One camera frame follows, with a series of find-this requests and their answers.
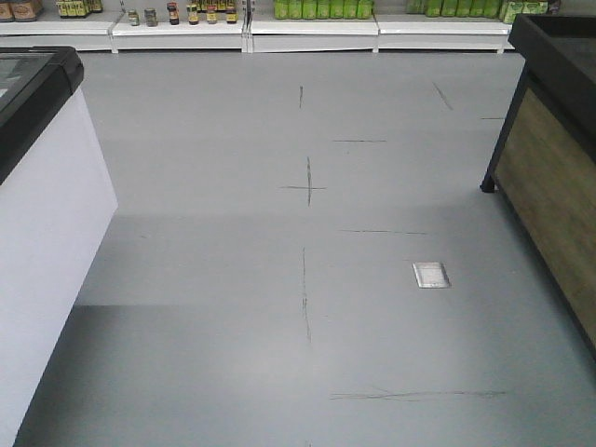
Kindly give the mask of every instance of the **white shelf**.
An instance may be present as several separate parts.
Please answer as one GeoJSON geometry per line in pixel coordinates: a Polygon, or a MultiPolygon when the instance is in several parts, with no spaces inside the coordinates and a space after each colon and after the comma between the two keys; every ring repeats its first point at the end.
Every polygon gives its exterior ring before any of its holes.
{"type": "Polygon", "coordinates": [[[121,12],[91,14],[85,19],[61,19],[46,11],[37,21],[0,23],[0,35],[108,35],[121,12]]]}
{"type": "Polygon", "coordinates": [[[253,34],[378,35],[374,19],[368,20],[276,20],[273,15],[253,14],[253,34]]]}
{"type": "Polygon", "coordinates": [[[251,22],[251,51],[376,50],[379,28],[369,20],[276,20],[255,13],[251,22]]]}
{"type": "Polygon", "coordinates": [[[491,19],[378,15],[379,49],[456,49],[503,52],[511,25],[491,19]]]}
{"type": "Polygon", "coordinates": [[[422,14],[377,16],[379,34],[509,35],[511,25],[498,20],[430,18],[422,14]]]}
{"type": "Polygon", "coordinates": [[[226,23],[225,14],[220,13],[217,23],[207,24],[205,14],[201,22],[190,25],[181,18],[179,25],[161,21],[155,27],[144,22],[130,26],[128,16],[123,16],[112,30],[114,50],[120,49],[242,49],[244,34],[244,13],[239,11],[237,23],[226,23]]]}
{"type": "Polygon", "coordinates": [[[121,12],[91,14],[86,19],[61,19],[55,11],[37,21],[0,23],[3,47],[69,46],[78,51],[112,49],[110,31],[121,12]]]}

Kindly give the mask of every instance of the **jar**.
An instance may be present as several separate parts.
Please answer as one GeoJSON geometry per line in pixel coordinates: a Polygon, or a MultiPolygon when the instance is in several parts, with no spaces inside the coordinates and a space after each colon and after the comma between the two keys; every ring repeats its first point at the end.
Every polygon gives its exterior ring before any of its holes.
{"type": "Polygon", "coordinates": [[[42,10],[39,2],[35,0],[12,0],[10,7],[15,21],[36,21],[42,10]]]}
{"type": "Polygon", "coordinates": [[[215,5],[207,5],[207,23],[209,25],[217,23],[217,12],[215,8],[215,5]]]}
{"type": "Polygon", "coordinates": [[[145,22],[147,26],[157,26],[157,11],[154,7],[145,9],[145,22]]]}
{"type": "Polygon", "coordinates": [[[169,24],[178,25],[180,24],[180,16],[178,15],[178,5],[176,2],[169,2],[167,4],[169,14],[169,24]]]}
{"type": "Polygon", "coordinates": [[[0,21],[15,21],[9,2],[0,1],[0,21]]]}
{"type": "Polygon", "coordinates": [[[129,9],[129,23],[130,26],[139,26],[141,19],[139,19],[139,13],[136,9],[129,9]]]}
{"type": "Polygon", "coordinates": [[[91,0],[90,2],[91,12],[99,13],[103,12],[103,3],[102,0],[91,0]]]}
{"type": "Polygon", "coordinates": [[[198,4],[191,3],[186,5],[186,11],[188,12],[188,23],[191,25],[198,25],[198,4]]]}
{"type": "Polygon", "coordinates": [[[228,1],[225,7],[225,21],[233,24],[238,22],[238,13],[236,11],[236,2],[228,1]]]}

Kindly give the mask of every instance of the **cabinet leg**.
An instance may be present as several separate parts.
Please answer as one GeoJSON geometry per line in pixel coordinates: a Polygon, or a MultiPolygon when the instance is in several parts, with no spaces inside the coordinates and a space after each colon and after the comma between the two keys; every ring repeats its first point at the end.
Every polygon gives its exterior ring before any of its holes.
{"type": "Polygon", "coordinates": [[[491,194],[491,193],[494,192],[494,180],[493,180],[493,176],[491,176],[488,173],[484,176],[484,180],[482,180],[481,191],[483,193],[488,193],[488,194],[491,194]]]}

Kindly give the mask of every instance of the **metal floor plate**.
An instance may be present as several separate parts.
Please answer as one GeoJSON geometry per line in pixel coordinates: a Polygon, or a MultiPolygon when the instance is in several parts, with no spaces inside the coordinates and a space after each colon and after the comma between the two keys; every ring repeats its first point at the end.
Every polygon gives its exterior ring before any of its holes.
{"type": "Polygon", "coordinates": [[[420,289],[447,289],[451,282],[442,263],[413,263],[413,272],[420,289]]]}

